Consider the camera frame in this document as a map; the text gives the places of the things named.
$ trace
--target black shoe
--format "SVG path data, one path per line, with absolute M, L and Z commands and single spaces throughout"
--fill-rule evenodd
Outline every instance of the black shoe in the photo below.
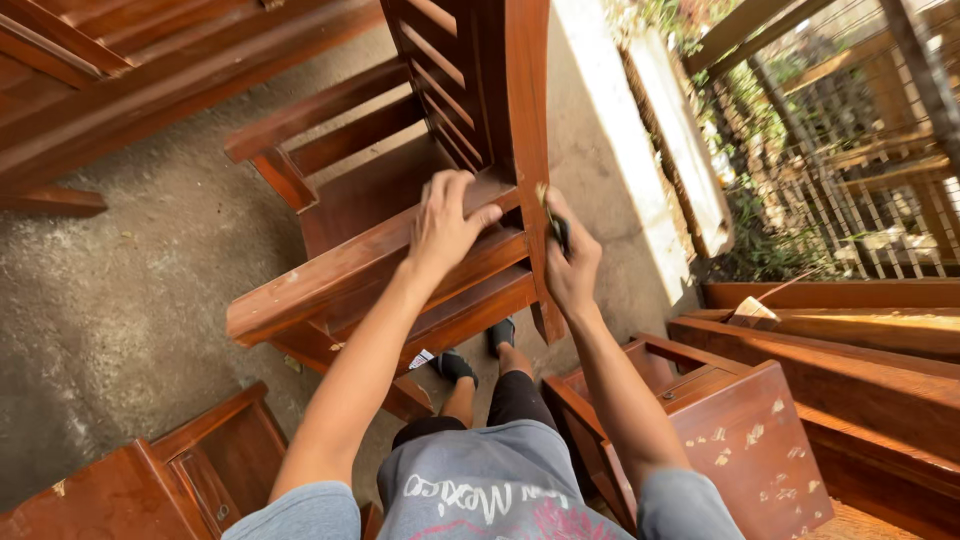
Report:
M 494 358 L 500 357 L 500 354 L 498 354 L 496 351 L 496 346 L 501 343 L 508 343 L 511 347 L 513 347 L 515 334 L 516 325 L 514 325 L 513 317 L 507 317 L 499 323 L 489 327 L 487 329 L 487 347 L 490 350 L 490 356 L 493 356 Z
M 461 377 L 473 377 L 473 388 L 480 386 L 480 380 L 477 379 L 477 374 L 473 373 L 473 368 L 453 349 L 434 356 L 427 363 L 446 380 L 456 382 Z

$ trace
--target gray t-shirt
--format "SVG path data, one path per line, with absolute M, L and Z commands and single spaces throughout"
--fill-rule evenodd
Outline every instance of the gray t-shirt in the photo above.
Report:
M 377 475 L 386 519 L 377 538 L 630 538 L 584 505 L 564 440 L 548 426 L 441 431 L 394 450 Z M 703 475 L 661 470 L 641 487 L 639 537 L 742 539 Z M 224 533 L 224 540 L 360 537 L 360 512 L 338 481 L 293 489 Z

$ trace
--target hand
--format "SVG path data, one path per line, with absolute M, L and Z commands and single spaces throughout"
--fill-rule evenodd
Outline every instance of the hand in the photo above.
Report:
M 597 267 L 603 255 L 603 248 L 584 229 L 570 207 L 566 205 L 563 194 L 555 187 L 546 192 L 546 204 L 555 217 L 570 222 L 570 254 L 564 258 L 553 235 L 546 242 L 546 287 L 550 296 L 567 321 L 571 316 L 584 313 L 596 306 L 593 301 L 593 288 L 596 285 Z
M 464 194 L 474 180 L 467 171 L 446 170 L 433 175 L 423 187 L 407 256 L 418 275 L 439 283 L 464 259 L 477 235 L 503 216 L 499 206 L 486 205 L 464 217 Z

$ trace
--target shorts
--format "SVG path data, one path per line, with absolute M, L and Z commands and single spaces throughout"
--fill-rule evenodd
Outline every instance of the shorts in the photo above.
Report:
M 543 402 L 530 376 L 522 371 L 507 372 L 496 381 L 487 427 L 501 426 L 514 420 L 536 420 L 557 430 L 550 409 Z M 407 424 L 394 437 L 393 450 L 401 444 L 431 433 L 448 430 L 466 430 L 464 423 L 452 416 L 420 418 Z

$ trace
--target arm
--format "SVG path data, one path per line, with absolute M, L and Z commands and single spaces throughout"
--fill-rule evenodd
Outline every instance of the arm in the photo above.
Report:
M 471 182 L 468 172 L 444 171 L 423 187 L 410 253 L 307 405 L 271 502 L 306 483 L 339 480 L 350 485 L 360 441 L 390 389 L 417 315 L 477 235 L 503 215 L 500 207 L 489 205 L 464 218 L 464 194 Z
M 547 286 L 570 326 L 600 424 L 638 492 L 653 471 L 689 469 L 690 463 L 663 407 L 607 330 L 593 301 L 600 244 L 559 191 L 547 192 L 547 204 L 554 215 L 570 222 L 569 259 L 556 240 L 547 242 Z

